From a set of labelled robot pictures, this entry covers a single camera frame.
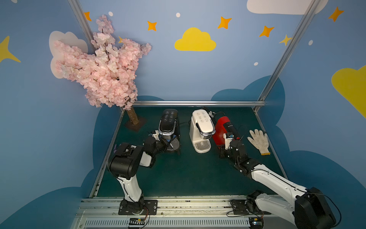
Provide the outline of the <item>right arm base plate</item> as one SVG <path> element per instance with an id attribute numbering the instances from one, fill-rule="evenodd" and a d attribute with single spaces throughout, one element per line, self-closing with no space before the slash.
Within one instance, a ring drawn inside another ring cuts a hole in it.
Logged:
<path id="1" fill-rule="evenodd" d="M 261 211 L 254 199 L 232 199 L 230 205 L 234 215 L 271 215 L 270 212 Z"/>

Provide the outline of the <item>black coffee machine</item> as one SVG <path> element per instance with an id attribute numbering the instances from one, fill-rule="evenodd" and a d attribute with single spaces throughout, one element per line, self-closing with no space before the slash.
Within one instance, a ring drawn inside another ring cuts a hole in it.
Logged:
<path id="1" fill-rule="evenodd" d="M 166 109 L 158 127 L 159 140 L 165 144 L 167 152 L 180 154 L 180 122 L 176 109 Z"/>

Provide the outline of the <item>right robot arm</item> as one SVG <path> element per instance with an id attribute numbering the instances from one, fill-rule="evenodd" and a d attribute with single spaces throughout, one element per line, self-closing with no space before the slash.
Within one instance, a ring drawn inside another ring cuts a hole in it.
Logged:
<path id="1" fill-rule="evenodd" d="M 280 198 L 256 190 L 245 201 L 231 201 L 234 214 L 271 213 L 294 224 L 298 229 L 332 229 L 339 225 L 329 199 L 319 189 L 297 185 L 250 158 L 240 140 L 219 146 L 221 158 L 230 159 L 244 176 L 268 187 Z"/>

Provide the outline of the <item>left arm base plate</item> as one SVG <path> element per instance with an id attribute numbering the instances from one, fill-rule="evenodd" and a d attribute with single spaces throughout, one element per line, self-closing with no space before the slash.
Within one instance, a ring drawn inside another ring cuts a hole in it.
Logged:
<path id="1" fill-rule="evenodd" d="M 123 199 L 120 203 L 118 215 L 156 215 L 158 200 L 144 200 L 144 202 L 130 202 Z"/>

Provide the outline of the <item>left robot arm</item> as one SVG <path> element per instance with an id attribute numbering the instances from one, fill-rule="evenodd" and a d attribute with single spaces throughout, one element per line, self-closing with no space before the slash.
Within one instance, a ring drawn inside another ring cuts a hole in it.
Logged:
<path id="1" fill-rule="evenodd" d="M 137 181 L 138 168 L 152 167 L 156 155 L 171 146 L 172 140 L 164 138 L 157 140 L 149 136 L 142 146 L 122 143 L 113 151 L 108 161 L 108 169 L 120 183 L 127 203 L 137 203 L 143 196 Z"/>

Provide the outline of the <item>red coffee machine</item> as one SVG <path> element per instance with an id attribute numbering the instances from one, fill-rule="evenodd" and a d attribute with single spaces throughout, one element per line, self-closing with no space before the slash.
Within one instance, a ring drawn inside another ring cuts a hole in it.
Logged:
<path id="1" fill-rule="evenodd" d="M 227 116 L 223 116 L 218 119 L 215 130 L 216 133 L 213 135 L 213 140 L 217 146 L 222 146 L 225 144 L 224 134 L 226 133 L 232 133 L 234 140 L 239 140 L 241 138 L 237 129 Z"/>

